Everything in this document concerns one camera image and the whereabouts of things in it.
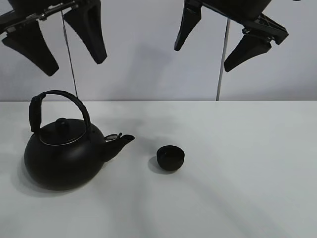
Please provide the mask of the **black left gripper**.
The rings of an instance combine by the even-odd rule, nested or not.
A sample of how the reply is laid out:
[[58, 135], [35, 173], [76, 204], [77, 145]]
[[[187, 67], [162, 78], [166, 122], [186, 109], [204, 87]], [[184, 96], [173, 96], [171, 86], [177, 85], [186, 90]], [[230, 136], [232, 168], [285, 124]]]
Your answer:
[[[49, 7], [71, 7], [64, 20], [80, 37], [96, 64], [107, 58], [101, 23], [100, 0], [8, 0], [12, 10], [0, 16], [0, 33], [26, 19], [29, 15], [41, 15]], [[2, 43], [29, 59], [47, 76], [54, 75], [59, 66], [42, 35], [39, 23], [34, 21], [8, 32]]]

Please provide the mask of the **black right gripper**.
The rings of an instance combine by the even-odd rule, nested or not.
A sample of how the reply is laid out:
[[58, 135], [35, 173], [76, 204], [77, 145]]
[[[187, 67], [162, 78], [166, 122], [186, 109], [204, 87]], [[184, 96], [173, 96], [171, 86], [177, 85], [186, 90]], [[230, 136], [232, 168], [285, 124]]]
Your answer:
[[224, 62], [224, 70], [229, 72], [245, 61], [267, 53], [272, 40], [279, 45], [288, 37], [285, 27], [263, 14], [269, 4], [269, 0], [185, 0], [174, 50], [182, 48], [202, 19], [204, 6], [244, 26], [245, 35]]

